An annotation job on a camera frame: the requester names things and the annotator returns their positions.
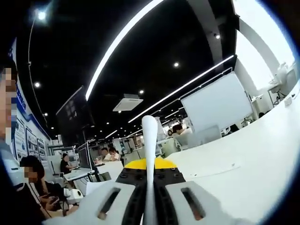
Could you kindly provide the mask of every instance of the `woman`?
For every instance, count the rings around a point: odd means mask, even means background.
[[[59,184],[51,184],[45,181],[45,170],[38,158],[35,156],[23,157],[20,166],[24,167],[24,176],[28,178],[29,183],[34,183],[42,203],[45,203],[45,197],[58,197],[59,200],[66,201],[64,189]],[[59,209],[59,204],[56,204],[54,210]]]
[[[109,154],[111,155],[110,161],[119,161],[120,155],[118,154],[117,150],[114,147],[109,149]]]
[[[62,159],[60,162],[60,172],[61,173],[64,173],[64,174],[71,173],[71,170],[76,167],[76,166],[69,165],[68,162],[69,162],[68,154],[66,154],[66,153],[62,154]]]

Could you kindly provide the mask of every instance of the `ceiling air conditioner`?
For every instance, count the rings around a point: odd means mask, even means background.
[[[140,104],[142,101],[143,99],[140,99],[138,95],[124,94],[121,101],[113,109],[113,112],[131,111],[135,107],[137,107],[137,105]]]

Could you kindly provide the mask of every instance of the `phone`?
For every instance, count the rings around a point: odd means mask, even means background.
[[[58,200],[58,197],[54,197],[49,203],[52,204],[52,203],[55,202],[56,200]]]

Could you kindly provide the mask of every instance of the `poster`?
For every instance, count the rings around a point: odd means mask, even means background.
[[[30,156],[35,156],[39,160],[37,137],[26,128],[27,150]]]
[[[19,119],[17,119],[15,127],[14,149],[16,159],[18,161],[20,161],[23,157],[26,157],[28,155],[26,146],[25,126],[23,122]]]
[[[40,161],[45,169],[48,168],[48,161],[47,161],[47,155],[46,155],[46,149],[44,141],[41,139],[37,139],[37,149],[38,149],[38,155],[40,158]]]

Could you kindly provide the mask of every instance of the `computer monitor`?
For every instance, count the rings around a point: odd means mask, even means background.
[[[88,143],[85,143],[78,147],[78,155],[79,155],[80,167],[92,169]]]

